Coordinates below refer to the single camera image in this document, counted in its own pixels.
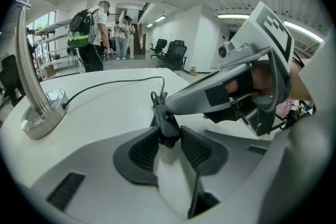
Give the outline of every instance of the short dark hair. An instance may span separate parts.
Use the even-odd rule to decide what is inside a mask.
[[[104,3],[104,4],[108,5],[109,7],[111,7],[110,3],[109,3],[108,1],[106,1],[106,0],[103,0],[103,1],[99,2],[99,5],[100,5],[101,3]]]

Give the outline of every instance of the pink cloth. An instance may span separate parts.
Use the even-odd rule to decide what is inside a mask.
[[[294,104],[294,99],[287,99],[285,102],[278,104],[275,113],[282,119],[286,117],[292,105]]]

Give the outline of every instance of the silver metal stand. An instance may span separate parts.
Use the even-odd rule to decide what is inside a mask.
[[[40,139],[50,133],[61,121],[67,108],[62,103],[68,101],[62,89],[44,93],[31,63],[26,40],[26,12],[31,8],[28,0],[16,0],[15,6],[22,10],[19,13],[16,28],[16,59],[22,86],[30,106],[22,117],[22,130],[33,140]]]

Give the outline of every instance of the black office chair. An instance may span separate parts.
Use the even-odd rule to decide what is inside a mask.
[[[153,56],[157,57],[158,55],[162,54],[162,50],[167,46],[167,40],[159,38],[157,40],[155,49],[153,49],[153,44],[152,43],[151,43],[151,45],[152,45],[151,51],[155,52],[155,54],[151,55],[151,59],[152,59]]]
[[[10,55],[2,60],[2,67],[3,70],[0,72],[0,81],[10,98],[12,105],[16,106],[26,94],[20,81],[15,56]],[[15,89],[18,89],[22,95],[20,98],[17,98]]]
[[[187,59],[187,57],[184,55],[187,51],[187,47],[184,45],[179,45],[182,44],[180,40],[176,41],[170,42],[168,51],[167,53],[164,54],[164,57],[162,58],[163,65],[157,67],[169,68],[172,71],[184,69],[185,62]]]

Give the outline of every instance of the black fisheye border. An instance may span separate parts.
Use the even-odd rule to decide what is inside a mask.
[[[13,0],[1,0],[0,25],[6,16],[9,6]],[[335,25],[335,0],[322,0],[329,12],[329,15]],[[331,163],[326,172],[303,204],[297,210],[287,217],[282,223],[303,223],[304,221],[313,221],[318,219],[320,222],[327,222],[334,218],[333,194],[335,194],[335,152]],[[0,175],[2,183],[2,218],[16,223],[20,220],[30,221],[32,223],[51,223],[45,219],[36,209],[30,205],[22,193],[18,190],[12,177],[10,176],[4,160],[0,158]]]

